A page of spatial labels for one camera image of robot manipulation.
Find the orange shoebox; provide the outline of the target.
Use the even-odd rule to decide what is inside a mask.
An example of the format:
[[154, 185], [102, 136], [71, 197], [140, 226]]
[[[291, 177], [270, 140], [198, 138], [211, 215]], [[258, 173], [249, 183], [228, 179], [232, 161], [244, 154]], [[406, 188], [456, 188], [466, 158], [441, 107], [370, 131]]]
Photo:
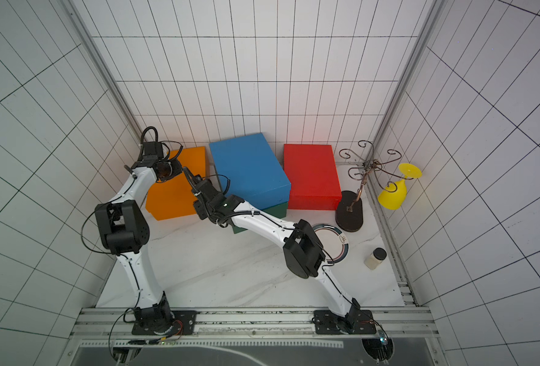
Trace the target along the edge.
[[[180, 163], [194, 175], [205, 176], [208, 158], [204, 146], [184, 149]], [[183, 173], [165, 183], [155, 183], [147, 194], [145, 208], [157, 221], [195, 214], [195, 196]]]

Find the blue shoebox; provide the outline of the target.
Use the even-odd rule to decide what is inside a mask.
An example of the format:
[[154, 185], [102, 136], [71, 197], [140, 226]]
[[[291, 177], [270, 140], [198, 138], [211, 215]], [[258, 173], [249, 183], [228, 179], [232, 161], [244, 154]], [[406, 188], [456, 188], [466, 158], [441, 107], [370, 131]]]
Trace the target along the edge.
[[259, 209], [288, 207], [291, 183], [263, 134], [210, 144], [216, 172], [230, 179], [228, 193]]

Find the red shoebox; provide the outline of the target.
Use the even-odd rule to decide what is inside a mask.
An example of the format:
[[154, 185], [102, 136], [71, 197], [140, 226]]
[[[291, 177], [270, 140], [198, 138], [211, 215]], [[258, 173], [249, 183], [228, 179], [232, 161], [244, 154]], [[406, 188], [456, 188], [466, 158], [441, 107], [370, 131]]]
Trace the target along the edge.
[[291, 183], [290, 210], [335, 210], [342, 190], [330, 145], [284, 145], [284, 170]]

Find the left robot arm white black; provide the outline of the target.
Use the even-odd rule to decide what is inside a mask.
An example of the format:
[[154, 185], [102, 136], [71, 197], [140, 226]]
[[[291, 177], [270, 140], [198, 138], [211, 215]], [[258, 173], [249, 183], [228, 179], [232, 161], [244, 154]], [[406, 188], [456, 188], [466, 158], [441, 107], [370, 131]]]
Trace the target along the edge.
[[126, 168], [129, 176], [122, 188], [94, 210], [104, 249], [116, 256], [136, 293], [134, 325], [155, 335], [171, 332], [175, 317], [145, 248], [151, 232], [140, 206], [153, 185], [182, 171], [178, 156], [170, 156], [166, 148], [160, 141], [142, 143], [137, 161]]

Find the white plate striped rim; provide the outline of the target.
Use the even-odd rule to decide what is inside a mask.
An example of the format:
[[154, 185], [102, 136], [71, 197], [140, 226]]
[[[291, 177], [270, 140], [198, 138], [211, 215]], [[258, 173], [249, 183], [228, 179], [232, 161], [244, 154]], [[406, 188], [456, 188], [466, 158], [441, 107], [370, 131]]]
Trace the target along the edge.
[[313, 229], [323, 245], [326, 260], [330, 265], [346, 258], [349, 253], [349, 240], [340, 228], [330, 224], [317, 224]]

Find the small jar black lid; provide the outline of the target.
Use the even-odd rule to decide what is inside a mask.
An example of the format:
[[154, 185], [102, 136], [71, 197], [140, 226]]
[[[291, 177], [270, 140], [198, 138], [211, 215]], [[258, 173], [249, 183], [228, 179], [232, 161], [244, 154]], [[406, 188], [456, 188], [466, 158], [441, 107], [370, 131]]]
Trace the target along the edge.
[[364, 265], [374, 271], [387, 258], [387, 251], [378, 247], [373, 250], [369, 257], [364, 261]]

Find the yellow plastic wine glass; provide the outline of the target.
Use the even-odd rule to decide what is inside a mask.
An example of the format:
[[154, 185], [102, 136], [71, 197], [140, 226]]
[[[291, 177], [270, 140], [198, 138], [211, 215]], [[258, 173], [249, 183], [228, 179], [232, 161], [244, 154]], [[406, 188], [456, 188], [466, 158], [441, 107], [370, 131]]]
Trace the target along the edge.
[[397, 210], [407, 197], [406, 181], [422, 177], [422, 171], [409, 163], [401, 163], [398, 167], [401, 176], [399, 181], [389, 183], [378, 196], [379, 204], [387, 210]]

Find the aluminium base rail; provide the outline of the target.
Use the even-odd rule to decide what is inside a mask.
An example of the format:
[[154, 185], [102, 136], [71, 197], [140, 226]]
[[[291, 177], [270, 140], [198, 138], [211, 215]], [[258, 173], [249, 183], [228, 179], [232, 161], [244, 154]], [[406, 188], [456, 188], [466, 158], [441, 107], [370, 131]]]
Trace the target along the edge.
[[253, 343], [258, 339], [376, 339], [438, 338], [438, 328], [429, 310], [420, 307], [376, 307], [361, 311], [353, 329], [346, 332], [327, 310], [309, 307], [287, 308], [201, 308], [176, 309], [177, 322], [169, 337], [152, 334], [125, 320], [119, 308], [82, 310], [72, 337], [111, 341], [118, 346], [141, 341], [162, 343], [227, 344], [233, 340]]

